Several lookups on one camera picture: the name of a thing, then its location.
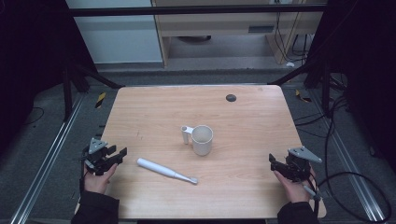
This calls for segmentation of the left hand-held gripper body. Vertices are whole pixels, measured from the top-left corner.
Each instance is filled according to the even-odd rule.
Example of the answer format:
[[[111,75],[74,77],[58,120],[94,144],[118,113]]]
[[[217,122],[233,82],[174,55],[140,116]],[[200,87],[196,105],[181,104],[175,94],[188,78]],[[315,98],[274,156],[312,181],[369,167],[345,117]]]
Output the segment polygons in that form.
[[[107,142],[92,138],[89,145],[82,150],[81,160],[87,166],[87,170],[96,175],[103,175],[113,164],[110,164],[107,155]]]

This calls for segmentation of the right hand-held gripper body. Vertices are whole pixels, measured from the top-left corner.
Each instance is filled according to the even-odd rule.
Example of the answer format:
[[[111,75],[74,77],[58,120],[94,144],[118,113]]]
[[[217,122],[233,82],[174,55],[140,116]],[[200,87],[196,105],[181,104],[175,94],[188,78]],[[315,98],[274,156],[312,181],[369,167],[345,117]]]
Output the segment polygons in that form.
[[[322,163],[322,159],[306,147],[290,148],[286,163],[278,165],[278,171],[292,182],[302,182],[310,177],[310,162]]]

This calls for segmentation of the person's left hand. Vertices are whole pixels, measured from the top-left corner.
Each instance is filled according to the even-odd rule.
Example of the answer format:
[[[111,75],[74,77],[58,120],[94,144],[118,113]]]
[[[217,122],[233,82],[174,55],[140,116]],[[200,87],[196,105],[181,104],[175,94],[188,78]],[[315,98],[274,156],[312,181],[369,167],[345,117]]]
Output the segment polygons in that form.
[[[115,174],[117,167],[118,165],[116,163],[113,164],[103,175],[92,174],[87,170],[87,168],[84,168],[83,188],[86,191],[105,194],[110,178]]]

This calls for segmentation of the person's right hand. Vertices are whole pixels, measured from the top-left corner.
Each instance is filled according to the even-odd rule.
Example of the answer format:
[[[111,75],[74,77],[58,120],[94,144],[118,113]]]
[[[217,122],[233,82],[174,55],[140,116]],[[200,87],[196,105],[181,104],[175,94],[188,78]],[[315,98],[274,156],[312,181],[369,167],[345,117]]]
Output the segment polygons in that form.
[[[274,175],[283,186],[284,190],[286,191],[287,198],[291,203],[308,203],[312,199],[310,194],[303,188],[303,185],[306,185],[312,189],[309,181],[305,180],[303,182],[292,182],[278,171],[274,171]]]

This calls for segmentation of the white electric toothbrush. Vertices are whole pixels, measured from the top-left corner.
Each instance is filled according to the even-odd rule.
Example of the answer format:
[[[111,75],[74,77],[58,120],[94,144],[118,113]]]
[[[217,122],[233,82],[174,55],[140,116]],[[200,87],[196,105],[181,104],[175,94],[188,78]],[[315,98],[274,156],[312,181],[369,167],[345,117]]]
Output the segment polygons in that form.
[[[148,161],[146,159],[139,158],[136,162],[139,166],[146,168],[152,172],[158,173],[160,175],[165,175],[165,176],[172,177],[175,179],[187,181],[187,182],[192,183],[193,185],[198,184],[198,180],[196,178],[182,175],[170,168],[162,166],[162,165],[155,163],[153,161]]]

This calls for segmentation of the yellow black floor tape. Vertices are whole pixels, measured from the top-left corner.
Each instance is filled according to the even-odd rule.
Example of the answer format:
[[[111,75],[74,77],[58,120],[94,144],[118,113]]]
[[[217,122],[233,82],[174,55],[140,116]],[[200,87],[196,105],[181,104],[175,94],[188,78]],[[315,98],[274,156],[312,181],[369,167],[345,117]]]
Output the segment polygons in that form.
[[[295,90],[295,96],[299,98],[301,101],[306,102],[306,103],[311,103],[312,100],[310,97],[304,97],[302,96],[301,92],[299,90]]]
[[[96,101],[96,103],[95,103],[95,106],[94,106],[94,108],[100,108],[101,107],[101,105],[102,105],[102,103],[103,103],[103,101],[104,101],[104,99],[105,99],[105,97],[106,97],[106,92],[101,92],[100,94],[99,94],[99,96],[98,96],[98,99],[97,99],[97,101]]]

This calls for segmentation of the black metal stand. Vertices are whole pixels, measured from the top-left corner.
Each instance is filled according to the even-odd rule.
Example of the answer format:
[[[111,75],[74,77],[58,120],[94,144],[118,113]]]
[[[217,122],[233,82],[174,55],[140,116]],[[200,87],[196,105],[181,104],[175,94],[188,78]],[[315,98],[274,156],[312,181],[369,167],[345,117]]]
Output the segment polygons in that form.
[[[90,85],[86,80],[86,77],[92,77],[111,89],[122,88],[122,85],[102,77],[95,69],[91,70],[78,63],[68,63],[62,71],[64,88],[64,121],[67,121],[73,112],[71,86],[74,85],[78,92],[87,92],[90,89]]]
[[[330,79],[331,79],[331,71],[330,71],[330,63],[326,59],[314,59],[309,62],[306,62],[304,65],[299,68],[294,69],[289,72],[285,76],[269,82],[269,85],[277,85],[281,86],[285,84],[287,81],[293,79],[294,77],[299,76],[300,74],[307,73],[307,77],[305,78],[304,85],[308,89],[315,88],[319,83],[321,83],[321,108],[324,114],[329,117],[330,116]]]

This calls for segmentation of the white cabinet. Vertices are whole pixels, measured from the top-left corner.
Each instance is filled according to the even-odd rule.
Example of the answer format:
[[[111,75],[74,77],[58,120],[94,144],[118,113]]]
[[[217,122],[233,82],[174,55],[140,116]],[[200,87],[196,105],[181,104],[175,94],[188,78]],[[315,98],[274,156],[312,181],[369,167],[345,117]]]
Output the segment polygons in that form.
[[[150,0],[66,0],[70,9],[151,7]],[[75,17],[96,64],[161,63],[154,17]]]

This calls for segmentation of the black curtain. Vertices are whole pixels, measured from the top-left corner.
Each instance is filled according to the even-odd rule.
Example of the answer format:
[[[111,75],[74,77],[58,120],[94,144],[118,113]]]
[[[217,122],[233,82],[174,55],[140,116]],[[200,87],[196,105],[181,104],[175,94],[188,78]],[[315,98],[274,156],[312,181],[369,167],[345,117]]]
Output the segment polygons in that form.
[[[308,59],[346,75],[346,95],[396,172],[396,0],[328,0]]]
[[[0,0],[0,157],[66,66],[96,70],[68,9],[66,0]]]

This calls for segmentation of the aluminium floor rail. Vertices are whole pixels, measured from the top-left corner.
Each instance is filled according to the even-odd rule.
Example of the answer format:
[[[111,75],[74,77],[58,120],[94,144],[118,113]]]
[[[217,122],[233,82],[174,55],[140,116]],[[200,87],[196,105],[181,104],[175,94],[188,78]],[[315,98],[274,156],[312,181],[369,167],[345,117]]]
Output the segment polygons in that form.
[[[68,136],[69,132],[71,131],[73,124],[77,118],[77,115],[81,109],[82,103],[85,99],[84,93],[78,93],[76,101],[72,104],[72,111],[68,119],[66,119],[62,126],[57,132],[49,151],[41,163],[40,168],[38,169],[35,178],[30,185],[29,189],[27,190],[23,200],[21,201],[20,205],[18,206],[16,212],[12,216],[9,224],[25,224],[34,205],[35,202],[43,189],[50,171],[56,162],[58,155],[61,149],[64,146],[64,142],[66,137]]]
[[[325,163],[325,180],[323,181],[324,184],[328,186],[328,192],[335,200],[335,202],[343,208],[347,213],[349,213],[354,218],[371,223],[371,224],[388,224],[388,220],[391,216],[391,209],[389,209],[389,213],[385,215],[381,210],[377,200],[375,199],[374,194],[370,190],[369,184],[371,179],[365,175],[360,173],[360,170],[356,166],[355,162],[350,157],[349,153],[347,152],[346,146],[342,141],[339,133],[336,131],[335,126],[333,124],[332,114],[327,117],[321,108],[321,102],[319,98],[319,94],[316,91],[309,90],[308,91],[313,104],[318,109],[318,112],[324,117],[323,123],[328,128],[327,135],[325,137],[325,152],[323,159]],[[336,174],[329,175],[328,173],[328,149],[329,145],[332,145],[333,151],[337,154],[340,162],[342,163],[343,172],[339,172]],[[359,214],[355,214],[350,209],[348,209],[335,195],[333,191],[333,187],[331,185],[331,180],[345,175],[349,182],[351,183],[355,194],[357,195],[361,206],[365,212],[365,216],[361,217]]]

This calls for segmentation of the black horizontal frame bar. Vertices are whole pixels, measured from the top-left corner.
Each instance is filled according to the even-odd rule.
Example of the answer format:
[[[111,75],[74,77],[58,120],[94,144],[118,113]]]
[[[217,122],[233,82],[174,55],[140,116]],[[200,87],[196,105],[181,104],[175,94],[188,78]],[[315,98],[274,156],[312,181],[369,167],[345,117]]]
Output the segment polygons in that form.
[[[73,17],[100,16],[146,16],[146,15],[190,15],[227,13],[277,13],[277,12],[320,12],[326,4],[288,5],[232,5],[232,6],[183,6],[183,7],[113,7],[72,8],[66,11]]]

